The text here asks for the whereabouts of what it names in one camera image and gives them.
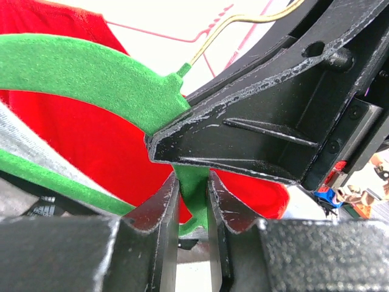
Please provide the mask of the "pink wire hanger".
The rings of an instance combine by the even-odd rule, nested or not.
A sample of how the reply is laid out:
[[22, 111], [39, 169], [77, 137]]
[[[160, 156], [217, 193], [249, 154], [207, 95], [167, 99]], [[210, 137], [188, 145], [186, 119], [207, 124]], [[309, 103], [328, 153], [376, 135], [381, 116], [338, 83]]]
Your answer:
[[[108, 26], [131, 56], [165, 74], [190, 61], [227, 18], [270, 15], [278, 7], [276, 1], [147, 1], [129, 20], [116, 16], [108, 20]], [[229, 24], [195, 62], [189, 76], [216, 77], [270, 27], [269, 23]]]

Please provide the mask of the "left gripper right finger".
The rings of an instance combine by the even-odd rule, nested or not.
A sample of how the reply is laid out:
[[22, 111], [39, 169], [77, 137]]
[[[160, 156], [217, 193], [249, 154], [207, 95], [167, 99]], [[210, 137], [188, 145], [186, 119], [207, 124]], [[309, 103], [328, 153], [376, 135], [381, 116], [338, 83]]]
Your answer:
[[387, 291], [388, 223], [267, 220], [215, 172], [208, 184], [213, 291]]

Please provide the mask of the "red t shirt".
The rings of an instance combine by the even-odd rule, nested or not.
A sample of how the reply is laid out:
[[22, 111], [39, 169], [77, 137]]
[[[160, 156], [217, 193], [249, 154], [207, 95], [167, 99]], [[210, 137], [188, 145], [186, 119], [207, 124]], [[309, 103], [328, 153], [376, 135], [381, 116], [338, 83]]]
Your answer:
[[[102, 15], [45, 1], [2, 1], [1, 33], [63, 35], [125, 51]], [[172, 171], [149, 161], [138, 128], [104, 109], [26, 91], [1, 91], [1, 102], [64, 159], [131, 204], [142, 203]]]

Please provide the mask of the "green velvet hanger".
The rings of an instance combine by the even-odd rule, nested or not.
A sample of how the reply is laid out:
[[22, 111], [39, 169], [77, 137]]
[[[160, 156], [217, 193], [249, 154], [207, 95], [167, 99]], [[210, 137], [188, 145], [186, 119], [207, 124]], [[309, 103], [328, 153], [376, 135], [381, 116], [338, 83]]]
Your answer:
[[[1, 33], [1, 91], [37, 92], [94, 105], [134, 125], [143, 137], [189, 109], [181, 94], [182, 79], [189, 70], [190, 65], [184, 64], [177, 72], [160, 76], [130, 57], [126, 49], [119, 52], [48, 33]], [[180, 226], [180, 235], [208, 228], [205, 190], [210, 169], [169, 166], [191, 213]]]

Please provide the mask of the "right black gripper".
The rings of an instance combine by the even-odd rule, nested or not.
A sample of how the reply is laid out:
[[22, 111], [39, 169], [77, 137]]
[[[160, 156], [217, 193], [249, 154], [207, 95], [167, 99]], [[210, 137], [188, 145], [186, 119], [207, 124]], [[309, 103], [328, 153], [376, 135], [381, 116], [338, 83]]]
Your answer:
[[189, 95], [152, 161], [318, 190], [344, 186], [388, 136], [388, 2], [305, 1]]

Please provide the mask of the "grey t shirt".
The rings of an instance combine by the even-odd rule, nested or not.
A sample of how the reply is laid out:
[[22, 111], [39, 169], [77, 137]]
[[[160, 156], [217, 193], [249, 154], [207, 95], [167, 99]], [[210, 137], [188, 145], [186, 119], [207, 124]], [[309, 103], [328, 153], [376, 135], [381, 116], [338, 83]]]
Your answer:
[[1, 170], [91, 207], [123, 216], [133, 208], [75, 168], [1, 104]]

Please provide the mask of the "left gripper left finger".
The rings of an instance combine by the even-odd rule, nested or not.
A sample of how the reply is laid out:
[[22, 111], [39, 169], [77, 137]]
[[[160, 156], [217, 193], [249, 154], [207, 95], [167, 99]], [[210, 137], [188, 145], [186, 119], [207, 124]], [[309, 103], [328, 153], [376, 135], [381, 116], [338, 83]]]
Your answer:
[[2, 291], [174, 291], [179, 182], [123, 218], [1, 218]]

